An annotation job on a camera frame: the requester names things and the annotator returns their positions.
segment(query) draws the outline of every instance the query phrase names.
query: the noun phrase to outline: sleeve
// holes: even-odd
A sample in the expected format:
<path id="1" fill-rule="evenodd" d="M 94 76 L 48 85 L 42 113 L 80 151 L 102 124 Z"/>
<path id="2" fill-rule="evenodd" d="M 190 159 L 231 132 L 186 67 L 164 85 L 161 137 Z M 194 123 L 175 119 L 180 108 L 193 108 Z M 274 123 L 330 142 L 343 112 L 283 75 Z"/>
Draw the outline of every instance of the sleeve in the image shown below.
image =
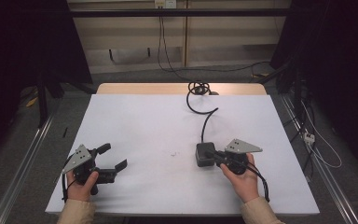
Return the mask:
<path id="1" fill-rule="evenodd" d="M 269 203 L 262 197 L 255 198 L 241 206 L 242 218 L 246 224 L 281 224 Z"/>
<path id="2" fill-rule="evenodd" d="M 84 224 L 94 219 L 95 204 L 68 199 L 57 223 Z"/>

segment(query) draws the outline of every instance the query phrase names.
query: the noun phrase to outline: human hand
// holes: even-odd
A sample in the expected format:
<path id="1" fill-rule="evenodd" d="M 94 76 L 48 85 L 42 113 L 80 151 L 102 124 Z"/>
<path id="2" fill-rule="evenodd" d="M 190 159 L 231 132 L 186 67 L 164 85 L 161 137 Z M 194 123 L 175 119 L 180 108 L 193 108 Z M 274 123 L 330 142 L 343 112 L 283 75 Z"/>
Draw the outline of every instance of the human hand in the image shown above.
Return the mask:
<path id="1" fill-rule="evenodd" d="M 92 172 L 86 183 L 81 185 L 76 182 L 73 170 L 66 173 L 68 183 L 68 199 L 88 202 L 90 199 L 90 191 L 95 182 L 97 182 L 98 175 L 98 172 Z"/>
<path id="2" fill-rule="evenodd" d="M 253 155 L 250 153 L 246 153 L 246 155 L 249 162 L 255 165 Z M 255 173 L 247 169 L 242 175 L 235 175 L 224 163 L 220 164 L 220 168 L 244 203 L 259 197 L 257 190 L 257 175 Z"/>

